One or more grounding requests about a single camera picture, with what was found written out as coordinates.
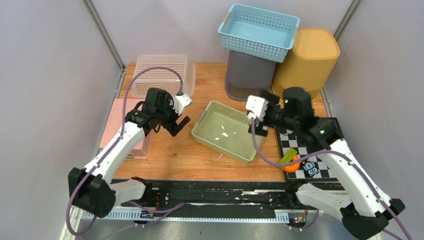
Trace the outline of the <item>pink perforated basket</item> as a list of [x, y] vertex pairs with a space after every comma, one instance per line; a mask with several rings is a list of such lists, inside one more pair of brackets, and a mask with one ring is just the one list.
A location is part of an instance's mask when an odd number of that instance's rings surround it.
[[[124, 99], [116, 98], [113, 101], [106, 126], [100, 141], [99, 152], [113, 139], [122, 125], [122, 110]], [[128, 155], [128, 158], [147, 159], [152, 145], [153, 131], [151, 131], [142, 142], [138, 143]]]

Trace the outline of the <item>green perforated basket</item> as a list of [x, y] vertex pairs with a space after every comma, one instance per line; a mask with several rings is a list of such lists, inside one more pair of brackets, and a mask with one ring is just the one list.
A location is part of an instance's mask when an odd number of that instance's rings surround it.
[[198, 143], [248, 165], [257, 154], [250, 124], [246, 113], [212, 100], [191, 134]]

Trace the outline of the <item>grey slatted waste bin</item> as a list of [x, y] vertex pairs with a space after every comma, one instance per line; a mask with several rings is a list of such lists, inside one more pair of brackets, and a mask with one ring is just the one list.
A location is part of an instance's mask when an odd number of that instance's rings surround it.
[[257, 56], [229, 51], [224, 78], [225, 92], [235, 101], [244, 102], [261, 90], [270, 91], [276, 62]]

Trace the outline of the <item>white perforated basket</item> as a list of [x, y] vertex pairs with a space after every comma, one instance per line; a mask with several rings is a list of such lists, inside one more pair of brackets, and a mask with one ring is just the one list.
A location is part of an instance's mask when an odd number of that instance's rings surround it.
[[[196, 84], [196, 65], [187, 54], [140, 54], [133, 76], [151, 67], [167, 67], [176, 71], [183, 82], [183, 93], [190, 97]], [[150, 88], [166, 90], [175, 96], [180, 90], [180, 80], [173, 72], [164, 69], [150, 70], [137, 78], [130, 88], [132, 97], [144, 99]]]

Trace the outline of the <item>yellow slatted waste bin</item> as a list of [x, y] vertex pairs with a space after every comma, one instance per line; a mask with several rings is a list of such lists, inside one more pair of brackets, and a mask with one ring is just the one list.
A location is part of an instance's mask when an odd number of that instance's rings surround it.
[[319, 97], [339, 56], [340, 48], [329, 30], [300, 28], [292, 49], [284, 61], [275, 67], [271, 92], [282, 98], [285, 89], [300, 87], [314, 101]]

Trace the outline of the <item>blue perforated basket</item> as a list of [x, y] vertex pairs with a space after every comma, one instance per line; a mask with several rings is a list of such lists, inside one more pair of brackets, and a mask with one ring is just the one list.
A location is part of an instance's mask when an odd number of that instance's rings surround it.
[[282, 63], [299, 25], [297, 16], [235, 3], [217, 31], [225, 49]]

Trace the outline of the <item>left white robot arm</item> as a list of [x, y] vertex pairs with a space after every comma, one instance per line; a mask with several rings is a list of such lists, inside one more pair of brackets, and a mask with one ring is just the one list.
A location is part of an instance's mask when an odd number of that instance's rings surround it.
[[123, 123], [112, 140], [83, 168], [73, 168], [68, 174], [69, 206], [78, 207], [97, 218], [128, 201], [149, 206], [153, 201], [151, 183], [140, 177], [113, 183], [113, 177], [135, 148], [150, 132], [160, 128], [175, 137], [190, 121], [188, 116], [177, 123], [192, 99], [184, 93], [172, 96], [166, 90], [150, 88], [146, 98], [133, 109], [124, 112]]

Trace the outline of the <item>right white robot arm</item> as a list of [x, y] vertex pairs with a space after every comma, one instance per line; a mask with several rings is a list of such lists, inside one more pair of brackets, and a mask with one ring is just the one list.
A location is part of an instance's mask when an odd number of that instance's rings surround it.
[[285, 201], [290, 208], [308, 206], [323, 211], [341, 221], [359, 240], [385, 232], [389, 221], [395, 220], [411, 239], [399, 218], [406, 208], [403, 201], [389, 197], [378, 187], [354, 157], [336, 123], [315, 115], [311, 96], [303, 88], [289, 87], [282, 97], [261, 90], [247, 98], [245, 108], [253, 137], [266, 136], [268, 127], [291, 131], [310, 151], [299, 161], [318, 157], [346, 191], [346, 195], [336, 195], [299, 180], [286, 190]]

